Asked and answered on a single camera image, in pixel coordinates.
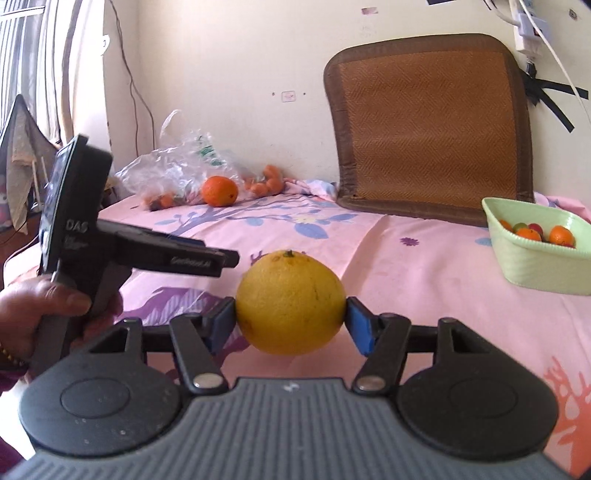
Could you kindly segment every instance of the light green plastic basket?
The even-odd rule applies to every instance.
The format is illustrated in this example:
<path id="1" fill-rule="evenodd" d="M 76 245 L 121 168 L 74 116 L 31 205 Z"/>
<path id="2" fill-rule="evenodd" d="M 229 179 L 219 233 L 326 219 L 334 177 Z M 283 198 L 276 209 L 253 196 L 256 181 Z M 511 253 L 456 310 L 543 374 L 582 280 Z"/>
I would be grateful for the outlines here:
<path id="1" fill-rule="evenodd" d="M 503 275 L 515 285 L 572 295 L 591 295 L 591 225 L 574 213 L 533 203 L 485 198 L 492 248 Z M 537 223 L 548 235 L 552 227 L 568 228 L 576 248 L 536 242 L 509 232 L 499 223 Z"/>

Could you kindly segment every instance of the human hand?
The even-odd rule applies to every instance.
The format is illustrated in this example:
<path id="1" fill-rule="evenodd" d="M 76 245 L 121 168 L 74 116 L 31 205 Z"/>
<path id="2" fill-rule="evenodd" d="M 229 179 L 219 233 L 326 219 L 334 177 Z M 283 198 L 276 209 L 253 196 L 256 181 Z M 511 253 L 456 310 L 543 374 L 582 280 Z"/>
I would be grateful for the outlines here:
<path id="1" fill-rule="evenodd" d="M 0 292 L 0 343 L 11 355 L 28 360 L 35 348 L 35 334 L 42 316 L 81 316 L 90 305 L 87 295 L 53 283 L 47 275 L 12 284 Z M 83 337 L 72 347 L 106 330 L 122 312 L 123 299 L 117 293 L 106 311 L 86 324 Z"/>

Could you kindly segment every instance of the bed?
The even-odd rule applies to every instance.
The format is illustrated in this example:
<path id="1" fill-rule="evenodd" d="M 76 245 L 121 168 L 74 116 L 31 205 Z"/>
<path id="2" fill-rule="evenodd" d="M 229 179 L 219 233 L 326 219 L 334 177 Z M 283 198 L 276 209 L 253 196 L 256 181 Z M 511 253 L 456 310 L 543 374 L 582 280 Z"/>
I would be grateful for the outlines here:
<path id="1" fill-rule="evenodd" d="M 282 194 L 223 209 L 158 212 L 145 211 L 133 196 L 101 211 L 102 218 L 199 238 L 241 255 L 238 267 L 219 279 L 135 271 L 122 288 L 124 316 L 160 325 L 181 312 L 209 310 L 235 294 L 241 276 L 263 255 L 304 251 L 330 267 L 347 294 L 373 312 L 396 312 L 418 325 L 456 317 L 543 377 L 560 404 L 547 453 L 579 476 L 591 463 L 591 297 L 513 286 L 501 273 L 486 228 L 353 212 L 335 204 L 329 190 L 313 193 L 320 196 Z M 588 215 L 575 202 L 537 200 Z M 7 284 L 34 275 L 38 258 L 36 245 L 11 260 Z M 344 328 L 325 348 L 296 358 L 258 352 L 236 333 L 224 357 L 230 381 L 334 376 L 350 382 L 364 361 Z M 169 356 L 150 362 L 165 372 L 174 368 Z M 429 362 L 428 355 L 411 355 L 405 377 Z"/>

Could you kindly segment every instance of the black round disc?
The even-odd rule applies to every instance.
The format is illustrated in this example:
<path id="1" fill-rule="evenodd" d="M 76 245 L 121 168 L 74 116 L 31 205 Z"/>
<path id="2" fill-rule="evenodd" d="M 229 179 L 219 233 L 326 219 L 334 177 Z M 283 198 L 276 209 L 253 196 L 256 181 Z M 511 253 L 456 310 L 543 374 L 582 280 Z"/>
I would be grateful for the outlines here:
<path id="1" fill-rule="evenodd" d="M 180 409 L 166 375 L 126 353 L 70 355 L 25 390 L 21 423 L 31 441 L 66 456 L 135 449 L 163 432 Z"/>
<path id="2" fill-rule="evenodd" d="M 470 355 L 423 370 L 399 388 L 398 409 L 432 446 L 470 460 L 540 450 L 557 418 L 552 392 L 519 364 Z"/>

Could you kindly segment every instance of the bamboo seat cushion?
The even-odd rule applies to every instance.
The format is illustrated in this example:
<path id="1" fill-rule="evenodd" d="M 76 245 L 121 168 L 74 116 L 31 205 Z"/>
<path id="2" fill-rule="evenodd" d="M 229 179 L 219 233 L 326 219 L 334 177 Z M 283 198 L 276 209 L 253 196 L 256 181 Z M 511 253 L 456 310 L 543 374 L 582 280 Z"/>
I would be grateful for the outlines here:
<path id="1" fill-rule="evenodd" d="M 329 61 L 324 84 L 341 206 L 486 225 L 483 197 L 533 201 L 521 72 L 493 37 L 349 48 Z"/>

